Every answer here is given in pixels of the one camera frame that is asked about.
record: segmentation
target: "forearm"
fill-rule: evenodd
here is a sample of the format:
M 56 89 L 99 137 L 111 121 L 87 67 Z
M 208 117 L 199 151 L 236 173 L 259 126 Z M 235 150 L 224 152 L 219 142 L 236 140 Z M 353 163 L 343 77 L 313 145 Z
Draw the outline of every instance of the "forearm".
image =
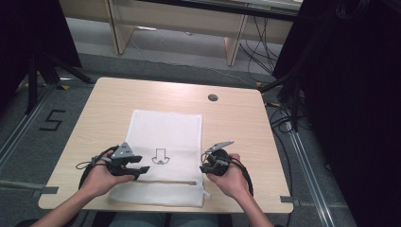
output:
M 260 209 L 259 205 L 256 203 L 251 195 L 245 195 L 235 199 L 236 202 L 241 206 L 242 210 L 247 216 L 248 222 L 252 227 L 267 226 L 273 227 L 271 222 L 265 216 L 265 214 Z
M 56 209 L 35 222 L 33 226 L 63 226 L 92 199 L 93 196 L 80 190 L 70 199 L 56 207 Z

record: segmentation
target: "person's right arm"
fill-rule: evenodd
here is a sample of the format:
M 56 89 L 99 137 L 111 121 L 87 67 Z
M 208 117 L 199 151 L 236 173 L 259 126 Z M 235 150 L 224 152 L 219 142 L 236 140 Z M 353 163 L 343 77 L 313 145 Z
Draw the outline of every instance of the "person's right arm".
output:
M 230 154 L 230 156 L 239 160 L 238 154 Z M 238 202 L 247 216 L 250 226 L 273 227 L 251 195 L 248 189 L 248 183 L 238 166 L 231 164 L 227 172 L 221 177 L 210 173 L 207 174 L 207 177 L 210 181 L 214 182 L 226 196 Z

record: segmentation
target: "white towel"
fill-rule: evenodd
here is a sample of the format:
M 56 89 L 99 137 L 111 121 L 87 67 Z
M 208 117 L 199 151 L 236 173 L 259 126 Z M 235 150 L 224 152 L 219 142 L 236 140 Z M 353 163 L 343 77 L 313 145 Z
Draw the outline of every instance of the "white towel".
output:
M 114 200 L 166 206 L 203 205 L 201 115 L 133 112 L 126 138 L 139 164 L 150 166 L 137 182 L 117 185 Z

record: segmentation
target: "person's leg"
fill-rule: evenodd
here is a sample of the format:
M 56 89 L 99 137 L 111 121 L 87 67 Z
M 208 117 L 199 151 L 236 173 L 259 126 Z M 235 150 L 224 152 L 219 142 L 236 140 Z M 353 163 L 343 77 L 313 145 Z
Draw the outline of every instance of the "person's leg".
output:
M 115 215 L 110 227 L 163 227 L 165 214 L 119 212 Z
M 215 214 L 175 213 L 171 215 L 170 227 L 218 227 Z

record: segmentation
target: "wooden table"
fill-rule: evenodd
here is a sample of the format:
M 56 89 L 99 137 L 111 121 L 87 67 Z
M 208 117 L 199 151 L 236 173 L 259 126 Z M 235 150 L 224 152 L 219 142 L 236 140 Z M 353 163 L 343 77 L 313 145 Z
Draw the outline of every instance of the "wooden table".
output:
M 210 101 L 209 95 L 218 96 Z M 97 81 L 78 123 L 50 177 L 47 186 L 58 194 L 42 195 L 43 209 L 52 209 L 78 189 L 82 170 L 76 164 L 89 161 L 102 150 L 124 142 L 133 110 L 202 114 L 202 150 L 216 142 L 234 140 L 226 148 L 239 153 L 253 180 L 254 197 L 265 213 L 289 213 L 292 203 L 281 203 L 289 196 L 283 168 L 271 133 L 269 120 L 256 90 L 204 86 L 135 79 L 102 78 Z M 202 208 L 139 205 L 111 201 L 108 194 L 91 201 L 85 209 L 114 211 L 160 211 L 240 213 L 241 208 L 204 176 Z

